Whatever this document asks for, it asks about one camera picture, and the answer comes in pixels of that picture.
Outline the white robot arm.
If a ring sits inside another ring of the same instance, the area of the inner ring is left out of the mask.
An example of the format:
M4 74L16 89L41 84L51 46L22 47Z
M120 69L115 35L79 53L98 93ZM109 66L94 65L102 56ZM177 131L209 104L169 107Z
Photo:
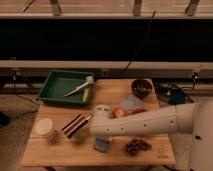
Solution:
M89 126L95 137L188 133L192 135L188 171L213 171L213 101L167 106L112 119L98 105Z

